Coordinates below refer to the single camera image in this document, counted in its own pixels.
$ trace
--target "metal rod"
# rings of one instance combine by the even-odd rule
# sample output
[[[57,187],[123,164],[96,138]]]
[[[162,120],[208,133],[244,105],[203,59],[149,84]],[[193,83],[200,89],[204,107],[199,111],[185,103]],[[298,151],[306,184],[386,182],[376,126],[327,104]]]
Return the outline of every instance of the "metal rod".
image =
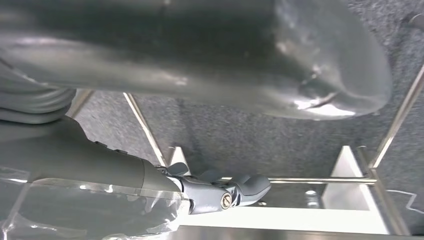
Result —
[[[395,203],[392,198],[388,195],[385,187],[383,186],[382,181],[377,175],[377,171],[375,168],[367,167],[367,160],[369,159],[366,148],[364,146],[360,146],[357,148],[359,160],[365,166],[368,176],[376,180],[374,184],[375,193],[380,200],[381,207],[383,208],[383,212],[386,214],[388,222],[393,230],[395,235],[400,236],[410,236],[411,233],[406,223],[404,222],[401,214],[396,208]]]
[[[134,113],[135,117],[137,118],[138,122],[141,125],[141,128],[143,129],[144,133],[147,136],[147,140],[150,143],[151,147],[153,148],[154,154],[156,155],[157,160],[159,161],[160,165],[168,167],[167,162],[165,161],[164,155],[162,154],[161,149],[159,148],[158,143],[156,142],[155,137],[152,134],[152,131],[149,128],[149,125],[147,124],[142,111],[140,110],[136,100],[134,99],[133,95],[130,93],[123,93],[126,101],[128,102],[129,106],[131,107],[132,112]]]
[[[413,27],[417,27],[417,28],[420,28],[421,30],[424,30],[424,17],[421,14],[414,16],[409,23]],[[389,146],[392,143],[393,138],[395,137],[396,133],[398,132],[399,128],[401,127],[402,123],[407,117],[409,111],[411,110],[412,106],[417,100],[417,97],[420,95],[420,92],[423,89],[423,86],[424,86],[424,65],[421,67],[421,70],[419,71],[414,82],[412,83],[405,99],[402,102],[402,105],[399,107],[399,110],[397,111],[396,116],[394,117],[393,122],[389,130],[387,131],[386,136],[383,138],[380,145],[378,146],[375,158],[372,159],[372,161],[369,163],[369,168],[375,169],[382,162],[382,159],[384,155],[386,154],[387,150],[389,149]]]
[[[83,108],[86,102],[93,95],[93,92],[94,91],[90,89],[80,90],[76,98],[73,100],[73,103],[67,111],[66,115],[74,119],[80,113],[80,110]]]
[[[368,184],[376,183],[369,177],[269,177],[272,184]],[[223,177],[222,181],[229,181],[231,177]]]

